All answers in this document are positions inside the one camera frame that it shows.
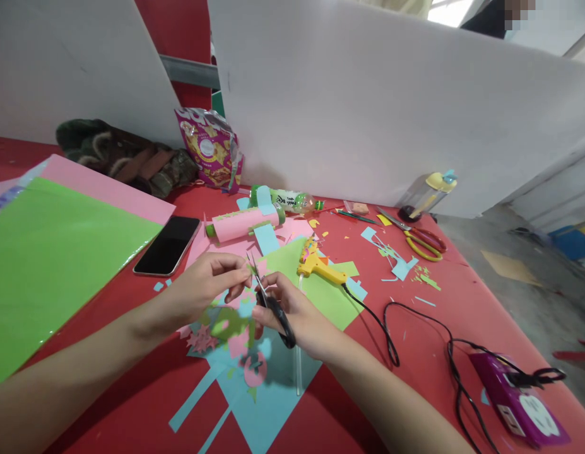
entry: black scissors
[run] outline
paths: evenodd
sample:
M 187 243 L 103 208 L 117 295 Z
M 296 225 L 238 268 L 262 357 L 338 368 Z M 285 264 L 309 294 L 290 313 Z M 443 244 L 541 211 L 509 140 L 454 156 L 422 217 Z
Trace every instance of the black scissors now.
M 250 262 L 250 257 L 246 253 L 246 257 L 248 257 L 248 262 Z M 285 334 L 280 334 L 284 345 L 286 345 L 289 349 L 294 348 L 297 344 L 297 340 L 294 337 L 294 333 L 292 332 L 292 327 L 290 326 L 290 322 L 288 321 L 288 317 L 286 317 L 286 313 L 284 309 L 281 308 L 278 300 L 276 300 L 272 296 L 267 296 L 267 292 L 265 292 L 265 288 L 263 287 L 263 283 L 261 282 L 261 276 L 259 276 L 259 269 L 256 267 L 256 262 L 254 261 L 254 255 L 252 256 L 252 273 L 256 276 L 256 279 L 259 281 L 259 287 L 261 291 L 256 293 L 256 301 L 263 307 L 270 309 L 275 318 L 281 324 L 281 327 L 284 328 Z

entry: phone screen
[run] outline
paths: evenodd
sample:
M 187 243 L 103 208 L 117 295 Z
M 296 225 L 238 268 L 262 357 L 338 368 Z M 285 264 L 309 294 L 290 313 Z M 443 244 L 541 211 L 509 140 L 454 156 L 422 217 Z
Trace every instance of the phone screen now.
M 155 237 L 133 271 L 139 274 L 170 276 L 196 236 L 199 219 L 172 216 Z

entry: power cord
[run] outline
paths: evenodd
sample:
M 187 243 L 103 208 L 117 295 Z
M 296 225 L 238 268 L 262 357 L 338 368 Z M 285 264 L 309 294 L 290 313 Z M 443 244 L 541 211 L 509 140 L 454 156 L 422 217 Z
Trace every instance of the power cord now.
M 399 356 L 398 356 L 398 352 L 395 348 L 395 345 L 393 344 L 393 340 L 391 339 L 391 336 L 389 335 L 389 327 L 387 326 L 387 309 L 389 309 L 391 306 L 403 307 L 404 309 L 406 309 L 406 310 L 408 310 L 416 315 L 420 315 L 423 318 L 427 318 L 428 320 L 431 320 L 431 321 L 439 324 L 440 326 L 442 326 L 446 330 L 446 332 L 448 333 L 448 336 L 449 336 L 449 340 L 447 342 L 448 362 L 450 364 L 452 377 L 454 378 L 454 381 L 456 382 L 456 385 L 457 385 L 456 404 L 455 404 L 455 408 L 454 408 L 455 413 L 456 413 L 456 419 L 458 420 L 458 423 L 460 424 L 461 429 L 463 430 L 465 437 L 467 438 L 467 440 L 469 441 L 469 443 L 471 444 L 471 446 L 473 447 L 475 452 L 478 454 L 482 454 L 482 452 L 477 447 L 477 445 L 473 441 L 473 438 L 471 437 L 471 435 L 469 435 L 469 431 L 467 430 L 466 426 L 464 425 L 463 415 L 461 413 L 461 399 L 463 398 L 463 395 L 467 398 L 467 400 L 471 404 L 471 408 L 473 409 L 475 416 L 477 416 L 477 419 L 478 419 L 480 426 L 482 428 L 482 432 L 485 435 L 486 439 L 488 439 L 490 446 L 492 447 L 494 452 L 496 452 L 497 454 L 500 454 L 500 451 L 498 450 L 498 448 L 496 447 L 496 445 L 492 441 L 492 438 L 490 437 L 490 434 L 488 433 L 488 430 L 486 429 L 486 425 L 482 419 L 482 414 L 480 413 L 479 409 L 477 408 L 477 405 L 475 405 L 475 402 L 473 401 L 473 399 L 471 398 L 471 396 L 469 395 L 469 393 L 465 389 L 463 382 L 461 381 L 461 374 L 456 367 L 456 363 L 454 362 L 454 343 L 455 342 L 461 342 L 463 344 L 467 344 L 475 350 L 481 350 L 489 355 L 492 355 L 493 357 L 497 358 L 499 361 L 502 361 L 503 363 L 505 363 L 506 365 L 508 365 L 509 367 L 514 369 L 515 371 L 517 371 L 516 380 L 517 380 L 518 386 L 521 386 L 521 384 L 523 384 L 526 387 L 529 387 L 529 386 L 542 387 L 542 385 L 541 385 L 542 383 L 553 383 L 555 381 L 563 380 L 565 378 L 565 374 L 563 372 L 561 372 L 558 369 L 554 369 L 554 368 L 538 370 L 538 371 L 534 372 L 534 374 L 532 374 L 532 375 L 526 374 L 523 370 L 519 369 L 515 364 L 512 364 L 506 358 L 488 350 L 486 347 L 480 346 L 478 344 L 474 344 L 473 342 L 470 342 L 468 340 L 455 338 L 454 336 L 452 336 L 452 332 L 450 331 L 450 329 L 446 325 L 444 325 L 442 322 L 440 322 L 439 320 L 437 320 L 433 317 L 430 317 L 428 315 L 425 315 L 425 314 L 423 314 L 423 313 L 421 313 L 421 312 L 419 312 L 411 307 L 408 307 L 408 306 L 406 306 L 402 303 L 398 303 L 396 301 L 392 301 L 385 306 L 384 313 L 383 313 L 384 323 L 382 323 L 380 321 L 380 319 L 377 317 L 377 315 L 368 306 L 366 306 L 364 303 L 362 303 L 360 300 L 358 300 L 349 291 L 346 284 L 342 284 L 342 286 L 343 286 L 343 289 L 345 290 L 345 292 L 349 296 L 351 296 L 351 298 L 353 298 L 353 300 L 356 303 L 358 303 L 360 306 L 362 306 L 364 309 L 366 309 L 368 311 L 368 313 L 370 315 L 372 315 L 374 317 L 374 319 L 379 323 L 379 325 L 380 325 L 381 329 L 383 330 L 383 332 L 385 333 L 385 337 L 387 339 L 387 351 L 389 353 L 389 358 L 390 358 L 393 366 L 395 366 L 395 367 L 399 367 Z M 558 375 L 556 377 L 553 377 L 553 378 L 543 376 L 545 373 L 551 373 L 551 372 L 557 373 Z

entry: snack bag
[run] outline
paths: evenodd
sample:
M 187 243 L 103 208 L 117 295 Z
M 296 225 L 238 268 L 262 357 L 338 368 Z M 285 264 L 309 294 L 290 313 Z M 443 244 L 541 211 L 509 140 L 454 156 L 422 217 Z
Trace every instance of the snack bag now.
M 199 179 L 235 194 L 240 188 L 244 155 L 227 121 L 214 110 L 182 108 L 175 113 L 187 150 L 199 167 Z

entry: pink paper tube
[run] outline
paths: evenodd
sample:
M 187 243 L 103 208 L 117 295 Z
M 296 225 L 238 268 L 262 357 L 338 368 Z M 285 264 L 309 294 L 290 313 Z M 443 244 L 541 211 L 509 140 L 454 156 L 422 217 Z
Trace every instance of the pink paper tube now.
M 275 212 L 263 215 L 258 207 L 248 208 L 212 218 L 212 225 L 206 226 L 206 234 L 218 237 L 221 243 L 247 236 L 257 227 L 271 224 L 277 227 L 286 221 L 286 213 L 279 204 L 273 204 Z

